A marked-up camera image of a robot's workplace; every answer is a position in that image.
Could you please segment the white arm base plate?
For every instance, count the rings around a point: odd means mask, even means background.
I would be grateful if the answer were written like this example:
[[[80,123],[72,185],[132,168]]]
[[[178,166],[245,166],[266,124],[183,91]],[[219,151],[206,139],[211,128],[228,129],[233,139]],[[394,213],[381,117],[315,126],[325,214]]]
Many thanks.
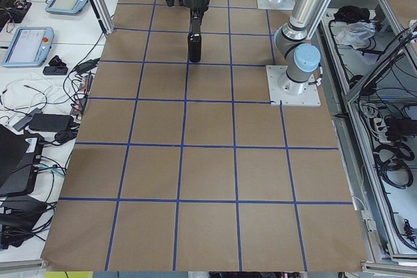
[[[314,75],[308,81],[295,83],[287,77],[287,66],[266,66],[271,105],[319,107],[318,87]]]

